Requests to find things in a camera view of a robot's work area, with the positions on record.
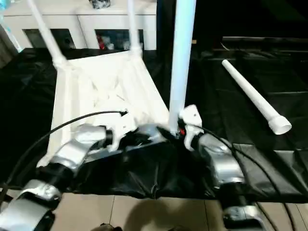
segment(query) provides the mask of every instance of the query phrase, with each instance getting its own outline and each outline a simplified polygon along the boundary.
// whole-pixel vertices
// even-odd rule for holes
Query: floor tile
[[[276,224],[279,231],[291,231],[291,223],[287,216],[287,213],[280,203],[261,203],[269,217]],[[297,209],[296,204],[287,204],[292,213],[292,217],[295,222],[295,227],[298,231],[307,231],[305,223]]]
[[[52,231],[90,231],[109,223],[114,196],[67,193],[55,210]]]
[[[291,231],[290,221],[284,210],[282,204],[279,203],[261,203],[265,211],[268,213],[270,219],[276,224],[279,231]],[[304,223],[302,216],[295,204],[288,204],[292,216],[295,221],[295,226],[298,231],[307,231],[308,224],[308,210],[302,208],[306,216],[306,224]],[[210,231],[225,231],[225,227],[222,221],[222,211],[218,201],[205,201],[207,220]],[[270,223],[267,221],[264,215],[262,215],[263,222],[268,231],[274,231]]]
[[[304,221],[305,228],[308,230],[308,204],[297,204],[297,209]]]
[[[17,197],[19,195],[19,193],[20,193],[20,190],[11,190],[11,189],[9,189],[7,191],[7,194],[9,196],[11,196],[12,198]],[[3,202],[2,205],[1,205],[1,208],[0,208],[0,211],[4,210],[7,206],[8,206],[8,203]]]
[[[222,221],[222,210],[218,201],[204,201],[206,217],[210,231],[225,231]]]
[[[177,198],[138,200],[116,196],[111,224],[124,231],[167,231],[175,226],[208,230],[204,202]]]

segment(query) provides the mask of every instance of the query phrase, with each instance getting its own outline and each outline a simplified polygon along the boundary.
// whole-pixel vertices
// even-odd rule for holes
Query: cabinet door
[[[87,47],[76,15],[44,15],[43,17],[60,47],[77,49]],[[33,16],[5,16],[4,22],[22,49],[46,47]]]
[[[126,50],[129,22],[127,15],[79,15],[88,48]],[[156,16],[136,15],[139,38],[145,50],[156,50]]]

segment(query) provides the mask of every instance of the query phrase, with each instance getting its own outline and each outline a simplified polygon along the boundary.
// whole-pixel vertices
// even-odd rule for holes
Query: white pvc pipe
[[[134,0],[128,0],[127,5],[128,5],[128,20],[129,20],[130,50],[133,53],[141,54],[139,33],[136,26]]]
[[[39,12],[39,9],[37,7],[37,5],[34,3],[33,0],[27,0],[28,1],[28,5],[32,11],[32,15],[35,17],[37,23],[38,23],[38,29],[40,31],[40,34],[43,36],[43,39],[46,43],[46,46],[49,50],[49,53],[52,56],[52,60],[54,63],[61,63],[63,61],[65,61],[65,57],[62,55],[58,44],[56,42],[56,40],[54,39],[51,31],[49,30],[49,28],[47,27],[46,23],[43,20],[43,17],[41,15],[41,13]]]
[[[169,107],[173,133],[178,130],[179,113],[185,106],[195,9],[196,0],[177,0]]]
[[[284,116],[280,115],[228,60],[223,60],[222,65],[267,119],[270,129],[276,135],[284,134],[291,129],[291,123]]]

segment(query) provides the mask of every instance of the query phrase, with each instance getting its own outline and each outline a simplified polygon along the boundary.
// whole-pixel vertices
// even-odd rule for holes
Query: black plastic sheet
[[[69,58],[103,54],[100,50],[64,51]],[[293,125],[276,136],[267,121],[221,65],[224,58]],[[168,105],[171,63],[145,52],[147,68]],[[262,171],[241,157],[258,201],[308,201],[308,57],[305,54],[203,52],[192,54],[186,104],[196,104],[203,126],[256,159],[278,184],[274,191]],[[0,182],[4,182],[25,149],[51,126],[56,71],[46,50],[25,49],[0,70],[2,132]],[[31,153],[11,188],[34,176],[48,142]],[[72,185],[75,193],[214,199],[206,182],[205,162],[176,141],[123,152],[83,166]]]

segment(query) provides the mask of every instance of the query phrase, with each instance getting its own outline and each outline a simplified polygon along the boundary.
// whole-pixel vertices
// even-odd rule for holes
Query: black fabric
[[[103,54],[100,50],[68,50],[69,58]],[[221,65],[224,58],[292,123],[276,136],[266,120]],[[171,63],[145,51],[144,61],[168,104]],[[186,105],[196,104],[203,126],[226,138],[259,161],[278,184],[278,196],[266,176],[244,157],[252,189],[249,200],[308,201],[308,56],[306,54],[203,52],[192,53]],[[46,50],[25,49],[0,70],[2,146],[0,182],[4,182],[20,155],[49,131],[56,71]],[[33,150],[11,188],[20,188],[34,176],[36,162],[48,142]],[[175,141],[85,164],[72,190],[75,193],[119,194],[138,198],[160,196],[214,199],[206,182],[203,160]],[[29,164],[30,170],[23,171]]]
[[[307,39],[301,29],[308,26],[308,11],[303,4],[301,0],[197,0],[193,30],[196,44],[192,46],[199,51],[222,48],[222,37]],[[156,38],[160,55],[172,51],[175,12],[176,0],[157,1]],[[267,48],[267,42],[266,39],[259,43]]]

